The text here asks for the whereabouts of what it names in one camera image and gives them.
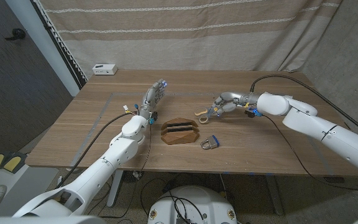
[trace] beige curtain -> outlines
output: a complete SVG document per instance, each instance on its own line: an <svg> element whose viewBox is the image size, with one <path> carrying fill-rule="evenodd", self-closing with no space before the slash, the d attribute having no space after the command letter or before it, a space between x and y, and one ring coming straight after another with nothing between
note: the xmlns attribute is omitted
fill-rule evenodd
<svg viewBox="0 0 358 224"><path fill-rule="evenodd" d="M303 65L341 0L41 0L88 77L118 69L286 70Z"/></svg>

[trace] wooden block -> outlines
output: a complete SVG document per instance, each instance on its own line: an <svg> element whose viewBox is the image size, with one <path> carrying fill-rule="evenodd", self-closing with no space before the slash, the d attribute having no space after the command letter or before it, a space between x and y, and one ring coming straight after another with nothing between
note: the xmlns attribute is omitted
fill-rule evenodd
<svg viewBox="0 0 358 224"><path fill-rule="evenodd" d="M167 121L161 128L161 140L168 145L195 142L200 136L198 125L190 119L175 118Z"/></svg>

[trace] table surface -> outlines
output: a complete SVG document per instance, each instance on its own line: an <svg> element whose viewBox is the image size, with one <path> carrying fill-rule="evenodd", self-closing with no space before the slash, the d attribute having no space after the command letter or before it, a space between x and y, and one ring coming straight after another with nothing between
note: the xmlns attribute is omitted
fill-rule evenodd
<svg viewBox="0 0 358 224"><path fill-rule="evenodd" d="M155 109L158 111L158 120L152 125L150 155L144 170L306 175L275 126L264 117L248 118L240 108L220 118L214 117L208 124L199 125L200 137L194 143L169 146L161 140L160 128L164 122L186 118L198 123L193 113L195 108L210 107L214 99L225 91L247 93L256 78L270 74L288 75L312 86L304 74L287 72L120 70L113 76L94 75L29 154L26 164L34 167L69 167L76 154L80 154L78 151L85 150L108 121L124 112L123 105L135 110L133 105L140 104L149 87L164 78L168 86L166 95ZM346 127L328 104L291 80L261 80L256 84L255 92L265 91L292 95L296 100L313 105L320 117ZM130 118L125 116L108 126L79 167L88 167L97 160ZM282 130L311 174L358 176L356 167L320 142L284 126L283 116L270 118ZM211 150L202 149L200 142L213 134L221 145ZM140 170L149 151L149 141L147 132L137 155L120 169Z"/></svg>

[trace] black cable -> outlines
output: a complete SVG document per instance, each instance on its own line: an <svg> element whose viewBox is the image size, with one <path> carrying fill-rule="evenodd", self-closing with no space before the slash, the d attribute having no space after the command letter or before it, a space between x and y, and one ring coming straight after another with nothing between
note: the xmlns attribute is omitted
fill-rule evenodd
<svg viewBox="0 0 358 224"><path fill-rule="evenodd" d="M143 204L143 191L144 189L146 188L146 186L148 186L149 183L155 181L155 180L161 180L162 182L164 182L164 184L167 184L165 180L161 179L161 178L155 178L155 179L152 179L150 180L149 182L147 182L143 187L142 187L142 190L140 191L140 205L142 206L143 208L143 211L144 213L146 214L146 216L149 216L149 214L146 212L146 208L144 207L144 204Z"/></svg>
<svg viewBox="0 0 358 224"><path fill-rule="evenodd" d="M131 224L133 224L132 221L130 219L127 219L127 218L125 218L123 220L120 220L119 222L117 222L117 224L121 223L122 221L129 221Z"/></svg>
<svg viewBox="0 0 358 224"><path fill-rule="evenodd" d="M152 127L151 127L151 125L150 125L150 136L149 136L149 138L150 138L150 141L149 141L149 151L148 151L148 153L147 153L146 160L145 160L145 162L144 162L144 164L143 164L143 166L142 166L140 172L142 172L142 171L143 171L143 168L146 166L147 160L149 159L150 150L151 150L151 147L152 147ZM134 196L135 196L136 185L137 185L137 182L135 182L135 187L134 187L134 191L132 192L131 201L129 202L128 208L127 208L127 210L124 212L123 215L121 215L121 216L119 216L119 217L115 217L115 216L101 216L101 218L122 218L122 217L124 217L124 216L127 214L129 208L131 207L132 201L133 201ZM102 210L100 210L98 216L100 215L100 213L103 211L103 209L104 209L105 207L106 207L106 205L104 205L104 207L102 208Z"/></svg>
<svg viewBox="0 0 358 224"><path fill-rule="evenodd" d="M205 182L205 180L203 181L203 180L201 179L201 177L199 177L199 176L197 176L197 175L194 175L194 174L191 174L191 173L179 173L179 174L177 174L172 180L168 181L168 183L169 183L169 182L174 182L174 181L176 181L176 179L177 179L180 175L182 175L182 174L188 174L190 177L194 177L194 176L195 176L195 177L198 178L198 180L199 180L202 184ZM186 211L185 204L183 203L182 200L179 199L179 201L181 202L181 204L183 205L183 208L185 209L185 218L187 219L187 211Z"/></svg>
<svg viewBox="0 0 358 224"><path fill-rule="evenodd" d="M180 198L180 197L178 197L178 198L175 200L175 204L176 204L177 200L185 200L185 201L187 201L188 203L190 203L192 206L194 206L194 207L196 208L197 212L199 213L199 215L200 215L200 217L201 217L201 220L204 222L203 214L201 214L200 210L197 208L197 206L196 206L195 204L193 204L193 202L191 202L191 201L189 201L189 200L187 200L187 199L185 199L185 198Z"/></svg>
<svg viewBox="0 0 358 224"><path fill-rule="evenodd" d="M88 215L94 210L94 208L96 208L105 198L106 198L106 196L110 193L110 189L107 191L107 193L103 196L103 198L102 199L99 199L100 201L96 204L96 205L94 205L92 208L91 208L91 210L88 212Z"/></svg>
<svg viewBox="0 0 358 224"><path fill-rule="evenodd" d="M286 75L265 75L265 76L262 76L258 79L256 79L252 85L251 85L251 88L250 88L250 92L253 93L254 92L254 88L255 88L255 84L259 81L259 80L262 80L264 78L270 78L270 77L278 77L278 78L287 78L289 80L292 80L294 82L296 82L297 84L307 88L308 90L310 90L312 93L316 94L317 96L319 96L321 99L323 99L326 103L328 103L330 106L332 106L336 111L340 112L345 118L347 118L349 121L351 121L352 123L354 123L357 127L358 127L358 122L353 119L352 117L350 117L349 115L347 115L345 112L343 112L343 110L339 109L335 104L333 104L332 102L330 102L327 98L325 98L322 94L320 94L318 91L314 90L312 87L304 84L303 82L297 80L296 78L292 78L292 77L289 77L289 76L286 76Z"/></svg>
<svg viewBox="0 0 358 224"><path fill-rule="evenodd" d="M183 203L182 200L180 200L181 204L183 205L183 208L185 209L185 217L183 218L183 216L181 215L180 211L179 211L179 207L177 205L177 201L173 199L173 196L172 196L172 193L171 191L169 191L169 195L171 196L172 200L173 200L173 205L174 205L174 208L175 210L177 211L178 215L180 216L180 218L182 220L184 220L186 223L187 223L187 211L186 211L186 207L185 207L185 204Z"/></svg>
<svg viewBox="0 0 358 224"><path fill-rule="evenodd" d="M89 149L91 148L91 146L93 145L93 143L97 140L97 138L99 137L99 135L103 132L103 130L105 128L107 128L107 126L109 126L111 123L113 123L115 120L117 120L118 118L121 118L125 115L129 115L131 113L124 113L114 119L112 119L111 121L109 121L107 124L105 124L103 126L102 129L100 129L99 133L93 138L93 140L91 141L91 143L89 144L89 146L85 149L84 153L82 153L81 157L78 159L78 161L75 163L75 165L71 168L71 170L66 174L66 176L62 179L62 181L60 181L60 183L55 187L55 189L58 189L59 187L61 187L64 183L64 181L67 180L67 178L71 175L71 173L77 168L78 164L80 164L80 162L82 161L82 159L85 157L86 153L89 151Z"/></svg>
<svg viewBox="0 0 358 224"><path fill-rule="evenodd" d="M183 218L183 216L181 215L181 213L180 213L180 211L179 211L179 209L178 209L178 207L177 207L177 200L185 200L185 201L189 202L192 206L194 206L194 207L197 209L197 212L199 213L199 215L200 215L202 221L204 222L203 215L201 214L200 210L198 209L198 207L197 207L193 202L191 202L191 201L189 201L188 199L185 199L185 198L180 198L180 197L173 196L173 195L171 194L171 191L169 191L169 194L170 194L170 195L160 197L160 198L157 199L155 202L158 202L159 200L161 200L161 199L163 199L163 198L167 198L167 197L172 198L172 200L173 200L173 202L174 202L175 210L176 210L177 214L179 215L179 217L180 217L186 224L191 224L190 222L187 221L187 219Z"/></svg>
<svg viewBox="0 0 358 224"><path fill-rule="evenodd" d="M91 208L91 210L88 212L88 215L92 212L92 210L94 210L94 208L96 208L99 204L100 204L100 202L102 202L106 197L107 197L107 195L110 193L110 190L111 190L111 185L109 184L109 183L107 183L106 182L106 184L109 186L109 190L106 192L106 194L102 197L102 198L100 198L100 199L96 199L96 200L100 200L95 206L93 206L92 208Z"/></svg>
<svg viewBox="0 0 358 224"><path fill-rule="evenodd" d="M319 179L317 179L316 177L314 177L313 175L311 175L309 173L309 171L306 169L306 167L303 165L302 161L300 160L298 154L295 152L294 148L291 146L290 142L287 140L287 138L284 136L284 134L281 132L281 130L278 128L278 126L276 125L276 123L270 119L268 116L266 115L263 115L264 117L266 117L267 119L269 119L273 124L274 126L277 128L278 132L281 134L281 136L283 136L284 140L287 142L287 144L289 145L289 147L292 149L293 153L295 154L296 158L298 159L299 163L301 164L301 166L303 167L303 169L306 171L306 173L308 173L308 175L313 178L314 180L317 180L318 182L320 183L323 183L323 184L326 184L326 185L329 185L329 186L332 186L332 187L337 187L337 188L340 188L340 189L346 189L346 190L356 190L358 191L358 189L354 189L354 188L351 188L351 187L342 187L342 186L338 186L338 185L334 185L334 184L329 184L329 183L325 183L324 181L321 181Z"/></svg>
<svg viewBox="0 0 358 224"><path fill-rule="evenodd" d="M107 194L109 193L110 189L111 189L111 185L109 183L106 183L105 185L109 186L109 190L107 191L107 193L105 195L103 195L103 197L101 198L97 198L97 199L92 199L92 200L102 200L105 198L105 196L107 196Z"/></svg>
<svg viewBox="0 0 358 224"><path fill-rule="evenodd" d="M121 216L117 216L117 217L116 216L100 216L100 217L101 218L122 218L122 217L124 217L127 214L127 212L129 211L129 208L131 207L131 204L132 204L132 201L133 201L134 195L135 195L136 185L137 185L137 182L135 182L135 187L134 187L134 190L132 191L131 201L129 201L129 205L127 207L127 210L124 212L124 214L122 214ZM98 213L98 216L104 210L104 208L106 208L106 205L104 205L103 208L100 210L100 212Z"/></svg>

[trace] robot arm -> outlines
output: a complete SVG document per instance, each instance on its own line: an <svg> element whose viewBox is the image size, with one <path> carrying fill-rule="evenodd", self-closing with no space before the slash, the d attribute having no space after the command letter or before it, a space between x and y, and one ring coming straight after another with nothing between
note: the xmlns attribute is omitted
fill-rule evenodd
<svg viewBox="0 0 358 224"><path fill-rule="evenodd" d="M142 144L144 131L152 120L152 110L163 97L166 82L154 83L143 98L139 115L133 116L122 132L112 139L109 149L72 183L45 192L20 208L13 217L37 215L39 217L67 217L84 214L94 196L112 173L133 158Z"/></svg>
<svg viewBox="0 0 358 224"><path fill-rule="evenodd" d="M317 110L311 105L294 100L291 96L226 92L214 102L209 111L217 111L219 115L232 111L237 106L246 106L248 110L257 110L259 113L285 115L283 120L285 126L321 141L342 158L358 167L358 134L317 117Z"/></svg>

